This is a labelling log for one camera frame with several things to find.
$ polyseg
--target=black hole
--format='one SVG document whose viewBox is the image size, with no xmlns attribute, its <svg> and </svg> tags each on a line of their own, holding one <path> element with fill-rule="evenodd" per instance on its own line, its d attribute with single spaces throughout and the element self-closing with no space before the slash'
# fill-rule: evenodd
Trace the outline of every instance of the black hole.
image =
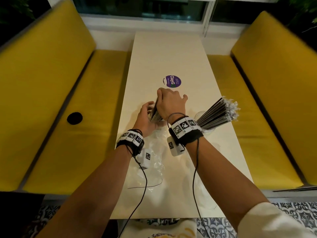
<svg viewBox="0 0 317 238">
<path fill-rule="evenodd" d="M 82 115 L 79 112 L 74 112 L 68 115 L 67 117 L 67 122 L 72 125 L 79 124 L 81 121 L 82 121 Z"/>
</svg>

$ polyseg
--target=white table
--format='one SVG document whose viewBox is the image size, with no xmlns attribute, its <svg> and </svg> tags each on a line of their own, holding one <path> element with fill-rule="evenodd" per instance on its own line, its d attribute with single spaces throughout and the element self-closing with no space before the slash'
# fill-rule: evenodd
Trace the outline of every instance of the white table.
<svg viewBox="0 0 317 238">
<path fill-rule="evenodd" d="M 132 128 L 137 114 L 147 101 L 156 100 L 158 88 L 166 88 L 163 79 L 174 75 L 181 85 L 173 90 L 188 95 L 186 114 L 194 117 L 207 110 L 220 97 L 199 36 L 175 33 L 137 32 L 134 39 L 129 73 L 125 88 L 118 137 Z M 212 143 L 236 168 L 252 180 L 238 139 L 231 123 L 216 128 L 208 135 Z M 163 182 L 148 188 L 143 202 L 132 218 L 190 218 L 198 217 L 192 194 L 194 166 L 184 154 L 173 157 L 166 140 L 162 154 Z M 126 219 L 141 200 L 144 188 L 127 189 L 136 164 L 131 159 L 128 176 L 111 219 Z M 195 196 L 202 217 L 223 217 L 224 214 L 206 192 L 200 179 L 195 181 Z"/>
</svg>

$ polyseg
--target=hand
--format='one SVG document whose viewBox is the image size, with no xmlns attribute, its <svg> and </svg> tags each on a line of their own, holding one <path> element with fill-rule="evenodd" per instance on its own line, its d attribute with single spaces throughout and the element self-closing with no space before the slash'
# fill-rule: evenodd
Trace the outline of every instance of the hand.
<svg viewBox="0 0 317 238">
<path fill-rule="evenodd" d="M 133 126 L 134 129 L 139 129 L 142 131 L 143 138 L 149 136 L 157 128 L 163 127 L 166 125 L 166 121 L 150 121 L 149 120 L 148 114 L 153 109 L 153 107 L 151 106 L 152 104 L 154 104 L 153 101 L 143 104 L 138 114 L 137 120 Z"/>
<path fill-rule="evenodd" d="M 183 98 L 180 97 L 178 91 L 172 91 L 169 88 L 159 88 L 157 91 L 158 103 L 156 105 L 158 113 L 164 120 L 168 120 L 168 117 L 172 113 L 183 113 L 185 111 L 185 103 L 188 99 L 187 95 Z M 182 114 L 174 114 L 170 117 L 169 123 L 172 124 L 175 120 L 182 117 Z"/>
</svg>

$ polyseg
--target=yellow seat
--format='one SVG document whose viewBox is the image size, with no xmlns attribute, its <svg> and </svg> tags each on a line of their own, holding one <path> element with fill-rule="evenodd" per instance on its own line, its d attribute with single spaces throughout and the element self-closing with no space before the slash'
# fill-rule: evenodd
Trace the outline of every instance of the yellow seat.
<svg viewBox="0 0 317 238">
<path fill-rule="evenodd" d="M 302 186 L 283 148 L 266 122 L 230 56 L 208 55 L 222 95 L 238 101 L 238 121 L 232 125 L 260 189 L 289 189 Z"/>
<path fill-rule="evenodd" d="M 267 12 L 257 17 L 232 53 L 308 183 L 317 185 L 317 53 Z"/>
<path fill-rule="evenodd" d="M 0 191 L 18 188 L 94 48 L 67 0 L 0 52 Z"/>
<path fill-rule="evenodd" d="M 71 194 L 115 147 L 129 54 L 96 50 L 24 190 Z M 71 125 L 73 112 L 83 116 Z"/>
</svg>

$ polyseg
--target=circular sticker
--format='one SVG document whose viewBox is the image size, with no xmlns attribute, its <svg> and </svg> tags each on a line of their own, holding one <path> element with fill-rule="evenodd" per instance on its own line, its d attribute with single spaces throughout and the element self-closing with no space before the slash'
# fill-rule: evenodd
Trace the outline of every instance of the circular sticker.
<svg viewBox="0 0 317 238">
<path fill-rule="evenodd" d="M 163 79 L 163 83 L 169 88 L 176 88 L 182 83 L 182 81 L 177 76 L 169 75 Z"/>
</svg>

